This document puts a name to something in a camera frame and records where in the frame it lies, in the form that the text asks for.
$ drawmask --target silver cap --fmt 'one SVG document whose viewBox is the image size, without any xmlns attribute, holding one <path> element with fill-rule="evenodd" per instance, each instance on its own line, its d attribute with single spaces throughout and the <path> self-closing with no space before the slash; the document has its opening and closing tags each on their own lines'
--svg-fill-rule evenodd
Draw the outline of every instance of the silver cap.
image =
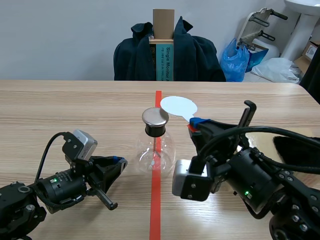
<svg viewBox="0 0 320 240">
<path fill-rule="evenodd" d="M 143 122 L 154 128 L 163 127 L 169 121 L 169 114 L 159 107 L 151 107 L 142 114 Z"/>
</svg>

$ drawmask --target white sink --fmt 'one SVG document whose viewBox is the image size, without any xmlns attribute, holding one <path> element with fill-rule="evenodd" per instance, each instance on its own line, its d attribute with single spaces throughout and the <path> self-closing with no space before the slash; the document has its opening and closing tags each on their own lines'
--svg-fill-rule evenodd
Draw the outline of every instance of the white sink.
<svg viewBox="0 0 320 240">
<path fill-rule="evenodd" d="M 295 12 L 320 16 L 320 0 L 284 0 L 284 2 Z"/>
<path fill-rule="evenodd" d="M 294 61 L 302 55 L 320 18 L 320 0 L 284 0 L 284 2 L 291 10 L 301 13 L 299 23 L 281 55 L 282 58 Z"/>
</svg>

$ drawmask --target blue tape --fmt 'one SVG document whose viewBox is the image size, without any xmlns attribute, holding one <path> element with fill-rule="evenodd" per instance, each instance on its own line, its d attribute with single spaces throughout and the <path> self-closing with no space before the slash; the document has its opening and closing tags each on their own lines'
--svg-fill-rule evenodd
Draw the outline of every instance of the blue tape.
<svg viewBox="0 0 320 240">
<path fill-rule="evenodd" d="M 120 159 L 117 156 L 113 156 L 113 164 L 117 164 Z"/>
<path fill-rule="evenodd" d="M 208 122 L 210 121 L 210 119 L 202 119 L 200 117 L 193 117 L 190 119 L 190 124 L 192 127 L 194 127 L 195 129 L 198 128 L 198 124 L 202 124 L 202 123 L 205 123 L 205 122 Z"/>
</svg>

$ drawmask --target white paddle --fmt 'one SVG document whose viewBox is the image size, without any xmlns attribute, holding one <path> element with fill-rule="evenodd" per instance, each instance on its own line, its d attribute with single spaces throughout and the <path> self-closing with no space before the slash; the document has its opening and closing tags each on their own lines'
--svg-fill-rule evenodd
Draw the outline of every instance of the white paddle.
<svg viewBox="0 0 320 240">
<path fill-rule="evenodd" d="M 165 110 L 168 114 L 175 116 L 183 117 L 188 123 L 190 119 L 194 117 L 194 114 L 197 112 L 197 105 L 181 96 L 168 96 L 162 99 L 161 108 Z"/>
</svg>

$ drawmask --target black cable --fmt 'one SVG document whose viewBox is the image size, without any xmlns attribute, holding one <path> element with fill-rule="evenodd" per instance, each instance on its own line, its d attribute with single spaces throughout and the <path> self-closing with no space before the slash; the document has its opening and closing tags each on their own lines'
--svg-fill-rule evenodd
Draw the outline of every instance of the black cable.
<svg viewBox="0 0 320 240">
<path fill-rule="evenodd" d="M 280 163 L 277 161 L 272 160 L 271 158 L 265 156 L 262 152 L 260 152 L 257 148 L 253 148 L 252 153 L 254 154 L 259 154 L 260 158 L 262 160 L 264 160 L 265 162 L 276 166 L 278 168 L 281 169 L 287 169 L 287 170 L 291 170 L 294 172 L 302 172 L 302 173 L 306 173 L 306 174 L 320 174 L 320 167 L 313 167 L 313 166 L 297 166 L 297 165 L 290 165 L 290 164 L 285 164 L 285 163 Z"/>
<path fill-rule="evenodd" d="M 66 132 L 59 132 L 57 134 L 55 134 L 48 142 L 48 144 L 46 145 L 45 147 L 45 150 L 43 152 L 43 155 L 42 155 L 42 158 L 41 158 L 41 161 L 40 161 L 40 164 L 39 164 L 39 168 L 38 168 L 38 171 L 36 173 L 36 176 L 35 176 L 35 179 L 34 179 L 34 182 L 36 183 L 37 180 L 40 178 L 40 175 L 41 175 L 41 171 L 42 171 L 42 168 L 44 167 L 44 163 L 45 163 L 45 159 L 46 159 L 46 156 L 47 156 L 47 153 L 49 151 L 49 148 L 51 146 L 51 144 L 54 142 L 54 140 L 59 137 L 59 136 L 64 136 L 66 134 Z"/>
<path fill-rule="evenodd" d="M 271 133 L 271 134 L 278 134 L 283 135 L 286 137 L 290 137 L 293 139 L 296 139 L 298 141 L 304 142 L 305 144 L 308 144 L 312 147 L 320 149 L 320 142 L 313 140 L 310 137 L 304 136 L 302 134 L 289 131 L 282 128 L 277 127 L 269 127 L 269 126 L 251 126 L 251 127 L 237 127 L 237 128 L 230 128 L 225 130 L 223 133 L 217 135 L 213 139 L 211 139 L 198 153 L 198 160 L 201 162 L 205 161 L 205 158 L 210 150 L 212 150 L 218 143 L 220 143 L 222 140 L 246 133 Z M 269 161 L 270 164 L 276 165 L 274 161 Z M 305 167 L 301 166 L 294 166 L 296 172 L 301 172 L 305 169 Z M 320 174 L 320 168 L 319 167 L 308 167 L 308 171 L 312 171 L 313 173 Z"/>
<path fill-rule="evenodd" d="M 82 202 L 85 197 L 84 196 L 81 196 L 78 200 L 76 201 L 73 201 L 71 203 L 66 203 L 66 204 L 56 204 L 56 203 L 53 203 L 51 202 L 50 200 L 48 200 L 45 195 L 43 195 L 43 193 L 41 191 L 38 191 L 36 187 L 33 187 L 33 190 L 36 194 L 36 196 L 47 206 L 49 206 L 50 208 L 53 208 L 53 209 L 59 209 L 59 210 L 65 210 L 67 208 L 70 208 L 80 202 Z"/>
</svg>

